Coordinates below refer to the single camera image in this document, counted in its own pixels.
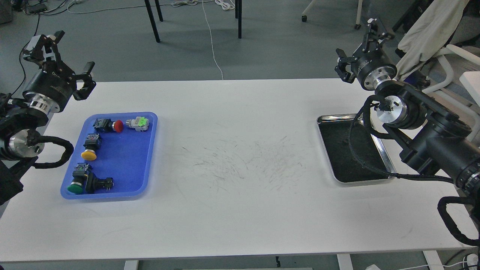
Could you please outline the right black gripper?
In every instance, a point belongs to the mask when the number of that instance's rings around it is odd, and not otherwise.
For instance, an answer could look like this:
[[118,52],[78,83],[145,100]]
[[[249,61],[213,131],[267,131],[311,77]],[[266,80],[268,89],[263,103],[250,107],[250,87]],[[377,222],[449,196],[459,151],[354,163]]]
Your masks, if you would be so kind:
[[[343,82],[352,84],[357,77],[363,89],[374,91],[382,82],[394,79],[397,75],[395,64],[381,48],[384,41],[394,38],[394,31],[386,27],[381,19],[368,19],[361,49],[347,57],[341,48],[336,48],[338,60],[335,72]],[[351,65],[353,73],[347,71],[348,65]]]

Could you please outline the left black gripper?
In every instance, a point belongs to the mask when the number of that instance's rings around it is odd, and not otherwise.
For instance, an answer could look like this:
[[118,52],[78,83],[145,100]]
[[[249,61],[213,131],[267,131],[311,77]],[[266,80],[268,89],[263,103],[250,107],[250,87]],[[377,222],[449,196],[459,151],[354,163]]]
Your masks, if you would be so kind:
[[[33,36],[22,50],[22,58],[40,68],[46,62],[61,63],[58,43],[64,35],[65,31],[57,31],[48,36]],[[94,66],[94,61],[86,63],[83,72],[79,74],[61,74],[60,70],[55,71],[48,66],[46,69],[41,68],[22,93],[28,107],[43,113],[59,113],[65,109],[71,97],[77,101],[86,100],[96,87],[91,75]],[[83,82],[79,90],[77,81]]]

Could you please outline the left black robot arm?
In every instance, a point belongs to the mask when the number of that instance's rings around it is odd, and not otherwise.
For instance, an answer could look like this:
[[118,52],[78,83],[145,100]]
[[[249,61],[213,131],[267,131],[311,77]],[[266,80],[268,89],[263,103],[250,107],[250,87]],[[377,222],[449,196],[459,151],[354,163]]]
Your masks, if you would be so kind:
[[[64,165],[74,151],[73,145],[62,138],[44,136],[38,128],[47,125],[50,114],[62,112],[69,99],[85,100],[96,86],[90,61],[83,72],[74,72],[62,61],[58,43],[65,32],[33,36],[22,50],[23,58],[38,65],[39,70],[26,85],[22,99],[1,94],[0,121],[0,203],[4,204],[24,186],[20,179],[31,168],[50,169]],[[46,143],[64,147],[58,161],[38,163],[38,155]]]

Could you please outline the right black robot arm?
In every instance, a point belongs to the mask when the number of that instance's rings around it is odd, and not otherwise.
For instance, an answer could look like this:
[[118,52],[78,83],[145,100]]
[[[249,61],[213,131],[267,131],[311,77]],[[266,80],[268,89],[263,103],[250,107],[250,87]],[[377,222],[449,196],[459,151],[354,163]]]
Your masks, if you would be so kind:
[[411,84],[395,80],[397,68],[382,49],[382,42],[394,38],[379,18],[367,21],[361,45],[347,56],[336,49],[335,71],[343,82],[358,79],[361,87],[374,94],[367,97],[355,120],[363,118],[367,131],[382,140],[395,140],[402,151],[401,161],[417,174],[399,174],[366,163],[353,149],[351,123],[347,142],[355,160],[384,176],[417,181],[452,183],[464,197],[447,196],[438,202],[438,212],[449,232],[459,242],[479,246],[458,229],[447,212],[448,204],[471,205],[470,217],[479,223],[479,148],[467,140],[471,128],[459,116]]

